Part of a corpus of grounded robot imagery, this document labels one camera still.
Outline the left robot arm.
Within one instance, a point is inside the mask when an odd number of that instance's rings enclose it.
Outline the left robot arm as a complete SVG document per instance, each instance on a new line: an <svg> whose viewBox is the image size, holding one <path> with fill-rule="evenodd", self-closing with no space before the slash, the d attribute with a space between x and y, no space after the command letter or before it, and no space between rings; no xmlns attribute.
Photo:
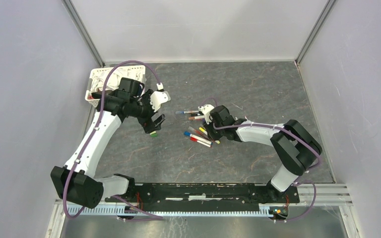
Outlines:
<svg viewBox="0 0 381 238"><path fill-rule="evenodd" d="M55 166L50 173L60 199L89 209L112 195L124 202L135 198L133 178L113 175L96 179L97 166L109 140L126 118L136 118L147 134L156 132L161 129L165 115L157 119L153 116L171 99L162 83L157 83L155 91L146 90L144 83L124 77L117 89L95 96L99 102L89 130L65 165Z"/></svg>

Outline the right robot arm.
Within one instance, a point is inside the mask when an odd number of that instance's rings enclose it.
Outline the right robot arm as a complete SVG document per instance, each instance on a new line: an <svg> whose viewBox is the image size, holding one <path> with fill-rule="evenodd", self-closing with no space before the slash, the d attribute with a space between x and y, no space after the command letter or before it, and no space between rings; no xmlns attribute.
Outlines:
<svg viewBox="0 0 381 238"><path fill-rule="evenodd" d="M205 117L203 127L212 139L225 137L230 141L253 142L275 149L281 166L267 183L266 194L272 202L284 199L286 190L299 177L322 162L322 147L294 119L284 124L265 124L247 118L238 119L223 105L205 104L198 109Z"/></svg>

